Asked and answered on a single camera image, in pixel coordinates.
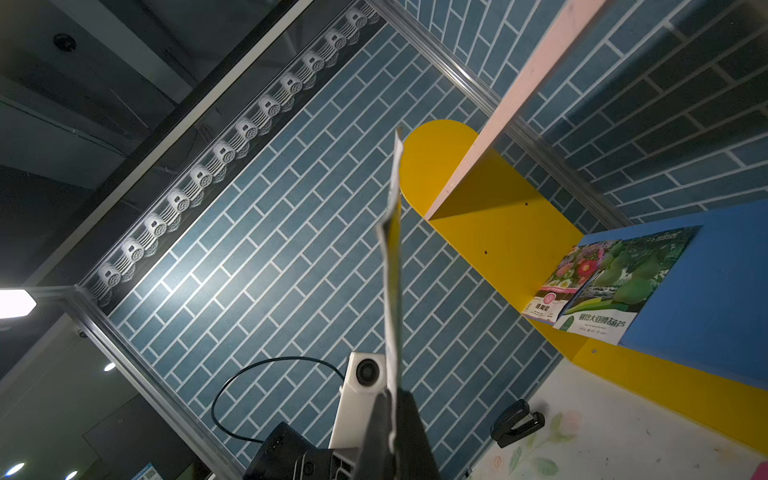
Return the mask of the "white back-side seed bag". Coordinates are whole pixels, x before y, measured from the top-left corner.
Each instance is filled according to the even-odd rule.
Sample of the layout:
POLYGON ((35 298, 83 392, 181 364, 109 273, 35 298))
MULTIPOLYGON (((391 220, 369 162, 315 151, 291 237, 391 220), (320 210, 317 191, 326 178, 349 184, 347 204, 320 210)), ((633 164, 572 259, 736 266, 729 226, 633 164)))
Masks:
POLYGON ((401 189, 400 165, 404 154, 402 128, 394 132, 392 171, 384 214, 376 227, 383 260, 386 386, 391 397, 391 429, 388 444, 393 455, 398 453, 397 408, 402 378, 402 308, 401 308, 401 189))

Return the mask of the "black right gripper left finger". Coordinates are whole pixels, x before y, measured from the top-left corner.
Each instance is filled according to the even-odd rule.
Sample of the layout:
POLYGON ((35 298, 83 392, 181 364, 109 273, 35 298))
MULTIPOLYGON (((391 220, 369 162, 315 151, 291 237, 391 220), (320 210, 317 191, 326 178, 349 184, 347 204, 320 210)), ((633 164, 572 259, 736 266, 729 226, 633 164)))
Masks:
POLYGON ((353 471, 353 479, 392 480, 395 478, 395 456, 390 449, 392 400, 388 390, 374 402, 362 447, 353 471))

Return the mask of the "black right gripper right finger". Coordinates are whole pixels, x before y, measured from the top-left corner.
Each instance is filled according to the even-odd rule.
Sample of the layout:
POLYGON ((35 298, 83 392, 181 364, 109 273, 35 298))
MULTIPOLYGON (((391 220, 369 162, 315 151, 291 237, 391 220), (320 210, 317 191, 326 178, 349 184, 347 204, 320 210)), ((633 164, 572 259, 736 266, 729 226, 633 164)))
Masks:
POLYGON ((396 397, 394 478, 439 479, 439 470, 413 395, 399 389, 396 397))

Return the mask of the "green gourd seed bag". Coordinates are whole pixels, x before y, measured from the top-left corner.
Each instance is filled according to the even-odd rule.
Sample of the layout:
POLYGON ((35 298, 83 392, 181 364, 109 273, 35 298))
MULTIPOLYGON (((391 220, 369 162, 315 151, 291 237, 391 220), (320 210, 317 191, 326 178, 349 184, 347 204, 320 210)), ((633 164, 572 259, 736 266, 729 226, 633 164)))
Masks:
POLYGON ((697 235, 698 226, 621 240, 607 265, 568 304, 553 328, 617 345, 697 235))

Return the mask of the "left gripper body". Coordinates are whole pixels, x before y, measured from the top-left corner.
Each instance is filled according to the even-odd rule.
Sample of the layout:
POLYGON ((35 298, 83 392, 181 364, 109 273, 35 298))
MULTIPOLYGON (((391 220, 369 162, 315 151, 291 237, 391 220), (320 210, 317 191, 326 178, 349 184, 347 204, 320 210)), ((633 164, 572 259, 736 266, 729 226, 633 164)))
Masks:
POLYGON ((321 449, 287 423, 279 423, 247 467, 244 480, 352 479, 357 448, 321 449))

